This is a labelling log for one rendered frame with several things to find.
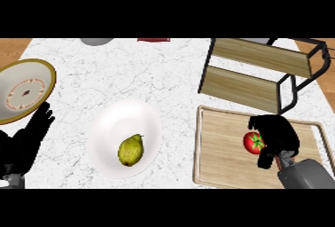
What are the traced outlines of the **pale wooden tray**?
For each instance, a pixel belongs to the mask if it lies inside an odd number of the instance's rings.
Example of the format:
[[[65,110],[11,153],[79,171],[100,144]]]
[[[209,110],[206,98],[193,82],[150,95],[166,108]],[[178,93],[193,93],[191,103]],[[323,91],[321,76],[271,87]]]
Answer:
[[[258,168],[258,156],[243,146],[250,114],[197,107],[193,182],[218,188],[281,189],[277,165]],[[315,121],[289,121],[299,138],[295,161],[312,159],[329,174],[335,174],[335,156],[321,124]]]

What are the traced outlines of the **gold-rimmed patterned plate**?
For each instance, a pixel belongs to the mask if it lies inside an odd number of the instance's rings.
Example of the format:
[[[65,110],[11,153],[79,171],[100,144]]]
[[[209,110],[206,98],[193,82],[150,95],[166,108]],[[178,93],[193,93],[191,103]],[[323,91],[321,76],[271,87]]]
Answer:
[[[56,70],[42,59],[22,59],[0,68],[0,125],[37,110],[54,84]]]

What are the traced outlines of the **white oval plate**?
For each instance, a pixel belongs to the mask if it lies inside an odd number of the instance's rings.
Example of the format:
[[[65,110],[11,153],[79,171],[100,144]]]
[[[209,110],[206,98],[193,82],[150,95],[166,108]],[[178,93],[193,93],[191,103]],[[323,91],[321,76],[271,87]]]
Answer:
[[[138,162],[125,167],[118,158],[121,142],[138,134],[144,154]],[[87,152],[91,165],[110,178],[137,175],[150,165],[162,142],[162,124],[155,108],[137,99],[124,99],[100,112],[87,135]]]

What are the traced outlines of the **dark red object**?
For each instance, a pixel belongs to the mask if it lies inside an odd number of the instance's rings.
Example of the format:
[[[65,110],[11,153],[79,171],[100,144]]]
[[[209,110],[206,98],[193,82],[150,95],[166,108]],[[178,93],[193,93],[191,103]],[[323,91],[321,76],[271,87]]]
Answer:
[[[169,38],[137,38],[137,42],[162,43],[169,42]]]

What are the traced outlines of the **wooden tiered shelf black frame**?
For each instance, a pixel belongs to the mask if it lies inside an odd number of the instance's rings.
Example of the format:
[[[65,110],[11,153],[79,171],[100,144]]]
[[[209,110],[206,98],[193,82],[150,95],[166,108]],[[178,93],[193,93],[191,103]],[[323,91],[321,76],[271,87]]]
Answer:
[[[311,38],[299,41],[312,45],[310,51],[274,46],[273,38],[214,38],[197,92],[271,114],[287,112],[295,94],[330,65],[326,43]]]

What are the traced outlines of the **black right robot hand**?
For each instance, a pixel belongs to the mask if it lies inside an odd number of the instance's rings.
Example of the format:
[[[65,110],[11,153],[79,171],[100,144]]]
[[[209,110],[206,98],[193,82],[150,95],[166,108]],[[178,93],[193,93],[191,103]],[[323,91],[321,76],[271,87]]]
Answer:
[[[250,116],[248,128],[259,132],[265,147],[259,151],[258,167],[268,169],[273,158],[281,151],[289,153],[289,157],[298,154],[299,139],[295,129],[284,117],[277,114]]]

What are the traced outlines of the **red tomato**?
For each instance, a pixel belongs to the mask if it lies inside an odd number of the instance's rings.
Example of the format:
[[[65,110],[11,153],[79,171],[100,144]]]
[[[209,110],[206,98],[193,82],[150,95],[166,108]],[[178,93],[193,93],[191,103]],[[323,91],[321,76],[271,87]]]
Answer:
[[[265,143],[258,132],[249,132],[243,136],[243,146],[249,153],[259,154]]]

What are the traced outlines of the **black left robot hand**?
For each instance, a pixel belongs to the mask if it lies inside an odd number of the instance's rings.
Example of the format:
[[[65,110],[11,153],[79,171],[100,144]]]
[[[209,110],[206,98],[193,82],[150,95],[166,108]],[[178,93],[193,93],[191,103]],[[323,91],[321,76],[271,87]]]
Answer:
[[[44,102],[14,136],[0,130],[0,179],[11,174],[23,176],[29,172],[53,120],[50,104]]]

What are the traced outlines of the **green pear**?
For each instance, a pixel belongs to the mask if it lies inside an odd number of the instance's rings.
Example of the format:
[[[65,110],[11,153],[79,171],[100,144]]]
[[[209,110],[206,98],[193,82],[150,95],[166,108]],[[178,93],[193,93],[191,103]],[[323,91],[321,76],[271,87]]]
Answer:
[[[131,167],[143,157],[144,146],[141,137],[140,134],[135,134],[121,142],[118,158],[125,167]]]

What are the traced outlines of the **grey round object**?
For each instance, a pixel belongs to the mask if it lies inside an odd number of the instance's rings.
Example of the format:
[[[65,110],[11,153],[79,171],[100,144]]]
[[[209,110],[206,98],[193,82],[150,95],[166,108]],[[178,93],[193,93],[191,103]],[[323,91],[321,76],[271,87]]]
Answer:
[[[100,46],[110,41],[110,38],[81,38],[81,42],[90,46]]]

